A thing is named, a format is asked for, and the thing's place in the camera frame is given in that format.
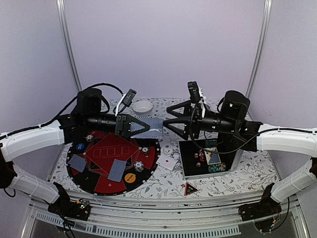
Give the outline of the red black 100 chip stack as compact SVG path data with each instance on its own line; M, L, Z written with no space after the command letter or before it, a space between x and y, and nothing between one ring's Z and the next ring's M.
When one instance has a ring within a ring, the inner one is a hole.
M141 152L143 155L148 156L150 153L149 147L142 147Z

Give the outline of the ace of diamonds card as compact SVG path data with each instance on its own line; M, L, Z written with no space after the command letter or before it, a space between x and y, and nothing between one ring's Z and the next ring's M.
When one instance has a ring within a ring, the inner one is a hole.
M157 165L162 166L163 168L168 169L170 171L173 170L176 163L177 163L177 159L174 159L165 154L161 154L156 161Z

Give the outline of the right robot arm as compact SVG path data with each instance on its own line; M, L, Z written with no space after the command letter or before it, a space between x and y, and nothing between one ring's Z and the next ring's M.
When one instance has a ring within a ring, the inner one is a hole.
M238 91L227 91L220 100L217 112L210 111L197 89L190 90L190 100L167 107L173 119L163 125L187 140L196 143L201 131L218 133L220 148L216 153L227 155L237 150L284 151L308 155L310 159L281 181L265 188L256 206L260 216L267 216L289 196L304 190L317 181L317 130L273 126L247 121L250 100Z

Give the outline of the orange big blind button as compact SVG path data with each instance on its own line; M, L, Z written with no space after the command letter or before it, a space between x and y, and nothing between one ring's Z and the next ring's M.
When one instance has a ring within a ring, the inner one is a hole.
M136 181L136 175L133 173L128 173L125 175L124 180L126 183L134 183Z

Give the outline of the dealt blue playing cards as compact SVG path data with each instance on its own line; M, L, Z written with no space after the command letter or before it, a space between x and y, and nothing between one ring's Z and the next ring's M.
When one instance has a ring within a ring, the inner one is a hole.
M110 181L121 182L127 161L115 159L109 171L108 179Z

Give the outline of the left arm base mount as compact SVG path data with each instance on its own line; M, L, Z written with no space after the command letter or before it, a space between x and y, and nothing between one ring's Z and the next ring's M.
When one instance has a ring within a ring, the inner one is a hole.
M58 198L50 203L48 211L63 217L87 221L91 212L90 203L86 200L71 201L69 198Z

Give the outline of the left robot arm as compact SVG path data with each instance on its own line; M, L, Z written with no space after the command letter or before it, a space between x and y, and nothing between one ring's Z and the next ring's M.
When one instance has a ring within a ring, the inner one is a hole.
M130 115L102 112L102 103L109 103L96 85L78 92L72 101L76 106L70 114L59 112L46 123L0 135L0 187L16 189L54 204L63 215L70 215L74 210L73 203L66 199L64 188L19 168L13 163L15 158L42 148L71 143L75 140L76 130L82 126L124 138L150 129L148 124Z

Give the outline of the blue white chip stack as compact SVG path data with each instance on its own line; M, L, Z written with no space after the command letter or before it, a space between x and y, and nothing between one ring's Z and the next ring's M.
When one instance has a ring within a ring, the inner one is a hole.
M94 136L92 134L88 134L85 139L87 142L92 142L94 140Z

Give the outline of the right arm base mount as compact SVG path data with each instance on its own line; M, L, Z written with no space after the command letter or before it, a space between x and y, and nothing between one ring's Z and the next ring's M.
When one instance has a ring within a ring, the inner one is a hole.
M242 221L254 220L282 211L280 203L275 202L271 198L261 199L259 202L248 203L238 207L238 214Z

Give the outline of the blue small blind button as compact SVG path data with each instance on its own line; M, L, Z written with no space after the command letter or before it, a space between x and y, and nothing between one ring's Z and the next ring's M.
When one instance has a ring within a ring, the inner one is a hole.
M81 151L85 149L85 144L84 143L78 143L76 145L76 150Z

